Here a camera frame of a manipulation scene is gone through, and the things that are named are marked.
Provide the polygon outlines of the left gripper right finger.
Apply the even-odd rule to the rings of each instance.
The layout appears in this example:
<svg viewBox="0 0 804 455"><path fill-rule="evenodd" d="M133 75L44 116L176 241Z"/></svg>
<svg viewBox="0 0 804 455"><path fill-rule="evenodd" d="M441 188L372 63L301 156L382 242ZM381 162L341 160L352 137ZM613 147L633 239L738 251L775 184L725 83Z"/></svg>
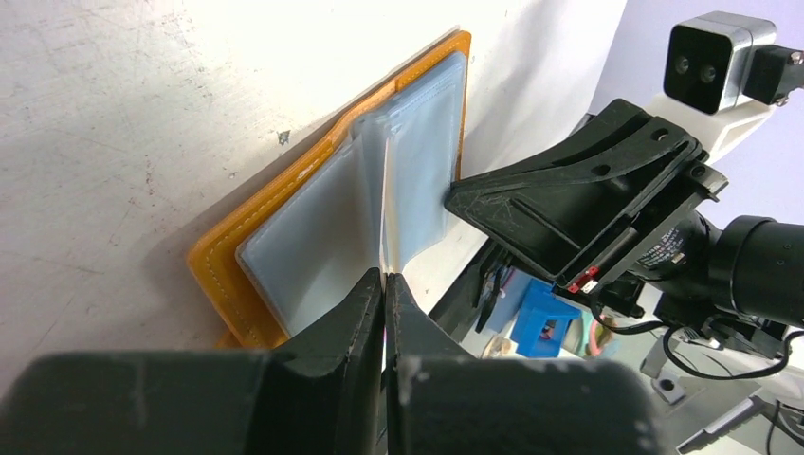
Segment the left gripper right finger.
<svg viewBox="0 0 804 455"><path fill-rule="evenodd" d="M385 284L392 454L663 454L641 381L610 360L480 359Z"/></svg>

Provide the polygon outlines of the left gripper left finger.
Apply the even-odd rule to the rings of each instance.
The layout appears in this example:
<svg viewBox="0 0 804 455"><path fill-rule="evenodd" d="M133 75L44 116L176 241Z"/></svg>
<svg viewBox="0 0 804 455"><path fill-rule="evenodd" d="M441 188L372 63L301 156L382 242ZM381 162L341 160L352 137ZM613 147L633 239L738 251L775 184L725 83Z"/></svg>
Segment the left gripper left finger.
<svg viewBox="0 0 804 455"><path fill-rule="evenodd" d="M5 454L366 454L383 345L381 272L268 351L74 352L1 401Z"/></svg>

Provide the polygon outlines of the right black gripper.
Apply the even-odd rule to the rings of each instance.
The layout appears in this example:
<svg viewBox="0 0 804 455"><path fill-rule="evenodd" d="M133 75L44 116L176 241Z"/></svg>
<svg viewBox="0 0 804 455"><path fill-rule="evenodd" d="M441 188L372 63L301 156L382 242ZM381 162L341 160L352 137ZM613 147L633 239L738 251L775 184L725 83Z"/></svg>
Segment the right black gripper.
<svg viewBox="0 0 804 455"><path fill-rule="evenodd" d="M697 210L724 187L683 128L615 100L550 149L452 183L446 209L595 314L639 314L693 339L778 342L803 317L803 228Z"/></svg>

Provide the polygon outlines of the yellow leather card holder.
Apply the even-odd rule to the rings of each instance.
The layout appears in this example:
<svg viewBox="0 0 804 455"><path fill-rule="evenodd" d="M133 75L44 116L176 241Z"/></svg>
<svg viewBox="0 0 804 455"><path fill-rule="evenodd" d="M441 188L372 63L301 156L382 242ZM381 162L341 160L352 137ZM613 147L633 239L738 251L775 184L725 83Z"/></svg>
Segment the yellow leather card holder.
<svg viewBox="0 0 804 455"><path fill-rule="evenodd" d="M279 346L367 269L399 271L444 238L470 47L455 30L403 65L190 249L226 346Z"/></svg>

